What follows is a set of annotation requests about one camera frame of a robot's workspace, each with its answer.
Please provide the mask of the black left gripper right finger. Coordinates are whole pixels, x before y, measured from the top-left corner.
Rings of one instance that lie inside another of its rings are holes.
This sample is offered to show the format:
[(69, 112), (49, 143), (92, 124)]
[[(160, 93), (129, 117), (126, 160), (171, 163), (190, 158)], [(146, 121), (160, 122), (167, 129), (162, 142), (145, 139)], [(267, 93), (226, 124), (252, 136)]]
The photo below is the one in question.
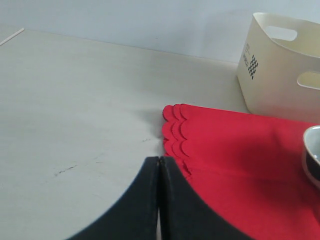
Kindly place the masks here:
[(159, 159), (158, 209), (163, 240), (249, 240), (194, 191), (175, 160)]

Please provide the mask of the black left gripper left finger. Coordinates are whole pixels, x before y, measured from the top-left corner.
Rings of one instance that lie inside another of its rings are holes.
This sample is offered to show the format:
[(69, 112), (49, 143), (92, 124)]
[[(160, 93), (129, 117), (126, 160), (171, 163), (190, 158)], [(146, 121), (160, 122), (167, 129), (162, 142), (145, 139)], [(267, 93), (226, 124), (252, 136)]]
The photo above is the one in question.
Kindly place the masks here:
[(123, 195), (71, 240), (155, 240), (158, 221), (158, 156), (147, 157)]

